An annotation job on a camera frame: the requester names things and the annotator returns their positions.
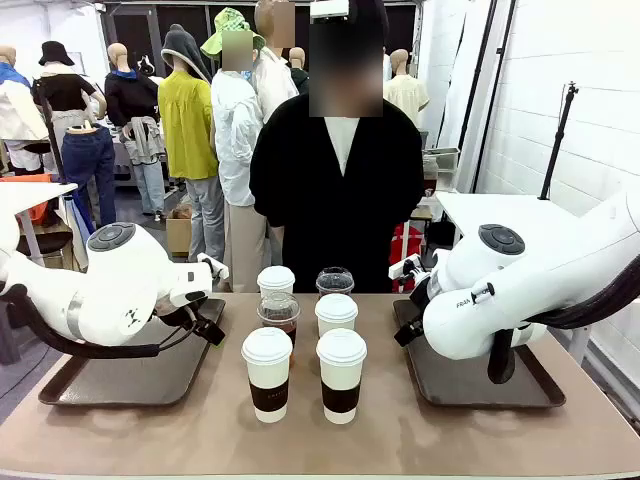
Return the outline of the dark brown plastic tray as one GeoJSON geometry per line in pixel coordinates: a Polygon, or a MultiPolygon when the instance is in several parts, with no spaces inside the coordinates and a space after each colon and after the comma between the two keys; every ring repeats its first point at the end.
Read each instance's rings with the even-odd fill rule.
{"type": "Polygon", "coordinates": [[[191,335],[153,358],[72,357],[38,394],[45,405],[88,408],[170,406],[190,391],[210,344],[191,335]]]}
{"type": "Polygon", "coordinates": [[[437,354],[424,337],[405,348],[409,370],[422,396],[432,405],[472,409],[549,409],[566,397],[526,345],[514,349],[515,370],[504,384],[487,375],[487,355],[450,360],[437,354]]]}

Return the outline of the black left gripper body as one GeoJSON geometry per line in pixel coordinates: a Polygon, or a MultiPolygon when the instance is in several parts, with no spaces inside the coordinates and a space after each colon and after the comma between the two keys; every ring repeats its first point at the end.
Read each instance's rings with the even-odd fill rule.
{"type": "Polygon", "coordinates": [[[204,296],[184,306],[176,307],[165,297],[155,306],[154,315],[170,327],[184,330],[190,330],[192,327],[202,328],[211,323],[210,318],[199,312],[207,300],[208,297],[204,296]]]}

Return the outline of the figure white shirt green hat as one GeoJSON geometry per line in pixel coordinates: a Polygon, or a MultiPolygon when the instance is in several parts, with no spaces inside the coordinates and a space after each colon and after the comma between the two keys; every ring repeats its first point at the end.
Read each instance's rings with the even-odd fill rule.
{"type": "Polygon", "coordinates": [[[266,219],[255,210],[250,190],[251,160],[263,115],[251,76],[264,39],[238,10],[226,7],[214,18],[215,31],[201,52],[215,60],[211,82],[214,142],[225,200],[225,260],[230,290],[255,293],[262,269],[266,219]]]}

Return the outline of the black tripod stand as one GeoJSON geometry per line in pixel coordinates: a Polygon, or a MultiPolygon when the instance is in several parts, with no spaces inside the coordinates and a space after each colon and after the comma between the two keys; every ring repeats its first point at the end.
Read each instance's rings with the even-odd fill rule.
{"type": "Polygon", "coordinates": [[[576,83],[574,81],[570,81],[569,83],[563,86],[564,98],[561,102],[558,126],[555,132],[554,143],[551,149],[551,155],[547,164],[544,180],[542,183],[542,188],[538,195],[539,200],[546,201],[550,197],[552,178],[553,178],[554,170],[556,167],[558,155],[560,152],[560,147],[565,136],[565,128],[568,122],[569,112],[570,112],[573,100],[578,92],[579,92],[579,88],[576,86],[576,83]]]}

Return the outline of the clear dome lid iced coffee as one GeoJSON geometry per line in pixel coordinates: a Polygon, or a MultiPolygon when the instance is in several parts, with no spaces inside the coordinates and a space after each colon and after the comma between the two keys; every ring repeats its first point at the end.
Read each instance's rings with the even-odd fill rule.
{"type": "Polygon", "coordinates": [[[300,305],[293,294],[272,292],[261,298],[257,315],[263,327],[274,327],[284,331],[292,345],[296,344],[297,321],[300,305]]]}
{"type": "Polygon", "coordinates": [[[354,286],[351,272],[343,267],[327,267],[316,278],[316,288],[320,297],[328,294],[350,295],[354,286]]]}

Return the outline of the person in black coat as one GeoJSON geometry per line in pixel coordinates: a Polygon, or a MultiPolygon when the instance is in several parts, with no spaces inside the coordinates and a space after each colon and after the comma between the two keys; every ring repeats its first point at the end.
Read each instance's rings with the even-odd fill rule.
{"type": "Polygon", "coordinates": [[[275,109],[251,161],[256,211],[282,230],[298,293],[328,267],[359,293],[390,292],[394,231],[424,193],[420,134],[382,93],[383,0],[348,1],[312,21],[309,90],[275,109]]]}

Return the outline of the tall mannequin white shirt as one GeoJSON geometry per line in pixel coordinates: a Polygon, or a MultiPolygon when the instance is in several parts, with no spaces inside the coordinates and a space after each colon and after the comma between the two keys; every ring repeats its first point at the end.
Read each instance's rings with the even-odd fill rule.
{"type": "Polygon", "coordinates": [[[254,11],[257,33],[264,39],[253,73],[253,84],[267,123],[274,111],[298,94],[284,49],[294,46],[295,4],[289,0],[258,0],[254,11]]]}

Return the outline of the mannequin blue white jacket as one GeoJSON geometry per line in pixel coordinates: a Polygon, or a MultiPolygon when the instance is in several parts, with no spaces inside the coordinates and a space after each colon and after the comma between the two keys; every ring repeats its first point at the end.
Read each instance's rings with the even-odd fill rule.
{"type": "Polygon", "coordinates": [[[41,153],[32,145],[48,145],[48,130],[34,103],[31,85],[15,70],[15,62],[15,48],[0,45],[0,140],[17,175],[42,174],[41,153]]]}

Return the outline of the mannequin cream shirt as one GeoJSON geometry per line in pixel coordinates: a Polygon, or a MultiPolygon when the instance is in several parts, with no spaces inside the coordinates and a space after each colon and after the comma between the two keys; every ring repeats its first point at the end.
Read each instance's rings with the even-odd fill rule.
{"type": "Polygon", "coordinates": [[[419,127],[419,113],[430,102],[426,86],[407,70],[409,53],[397,49],[390,55],[392,78],[384,83],[383,97],[398,107],[419,127]]]}

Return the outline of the mannequin dark green top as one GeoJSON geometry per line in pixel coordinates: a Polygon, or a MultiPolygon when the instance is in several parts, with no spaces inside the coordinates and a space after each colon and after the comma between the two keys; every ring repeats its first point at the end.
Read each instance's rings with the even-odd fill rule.
{"type": "Polygon", "coordinates": [[[301,47],[293,47],[289,50],[291,77],[300,94],[309,92],[309,75],[304,70],[305,59],[305,51],[301,47]]]}

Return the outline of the mannequin black hat black top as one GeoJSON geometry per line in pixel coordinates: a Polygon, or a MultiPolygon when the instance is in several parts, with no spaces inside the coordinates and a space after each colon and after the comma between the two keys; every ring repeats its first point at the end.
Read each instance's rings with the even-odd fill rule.
{"type": "Polygon", "coordinates": [[[62,148],[70,127],[104,118],[107,102],[99,89],[73,70],[75,63],[62,43],[46,41],[41,49],[42,72],[38,80],[51,111],[57,144],[62,148]]]}

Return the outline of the cardboard box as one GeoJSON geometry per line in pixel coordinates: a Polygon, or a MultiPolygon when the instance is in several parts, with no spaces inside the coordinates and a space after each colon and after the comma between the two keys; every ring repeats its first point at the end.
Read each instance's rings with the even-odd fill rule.
{"type": "Polygon", "coordinates": [[[173,256],[188,257],[190,254],[191,215],[192,207],[189,204],[181,204],[166,218],[167,245],[173,256]]]}

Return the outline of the grey plastic shelf bins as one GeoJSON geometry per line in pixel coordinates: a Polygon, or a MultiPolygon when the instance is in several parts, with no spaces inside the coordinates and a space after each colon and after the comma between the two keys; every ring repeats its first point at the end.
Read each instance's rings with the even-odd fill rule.
{"type": "Polygon", "coordinates": [[[437,191],[451,191],[454,188],[459,153],[456,147],[430,148],[422,152],[423,184],[427,197],[437,191]]]}

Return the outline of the mannequin black hoodie grey trousers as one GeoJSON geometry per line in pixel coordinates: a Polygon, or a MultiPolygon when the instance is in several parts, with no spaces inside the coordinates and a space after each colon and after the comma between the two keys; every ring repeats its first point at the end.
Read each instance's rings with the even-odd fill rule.
{"type": "Polygon", "coordinates": [[[129,66],[123,44],[110,44],[107,55],[112,65],[105,78],[107,115],[129,155],[142,213],[161,222],[165,210],[161,157],[165,149],[159,128],[158,85],[129,66]]]}

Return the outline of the white paper cup brown sleeve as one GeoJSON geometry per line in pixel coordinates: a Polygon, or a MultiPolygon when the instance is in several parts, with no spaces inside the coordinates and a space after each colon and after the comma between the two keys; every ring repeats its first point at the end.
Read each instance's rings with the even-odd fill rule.
{"type": "Polygon", "coordinates": [[[336,328],[320,337],[316,354],[325,418],[336,425],[348,424],[354,420],[359,403],[366,342],[353,330],[336,328]]]}
{"type": "Polygon", "coordinates": [[[349,295],[326,294],[316,303],[315,315],[319,336],[336,328],[354,330],[358,306],[349,295]]]}
{"type": "Polygon", "coordinates": [[[257,276],[257,285],[262,297],[276,292],[292,294],[294,284],[294,273],[289,268],[281,265],[269,266],[257,276]]]}
{"type": "Polygon", "coordinates": [[[287,413],[292,353],[290,337],[275,327],[252,331],[242,344],[254,412],[262,423],[279,422],[287,413]]]}

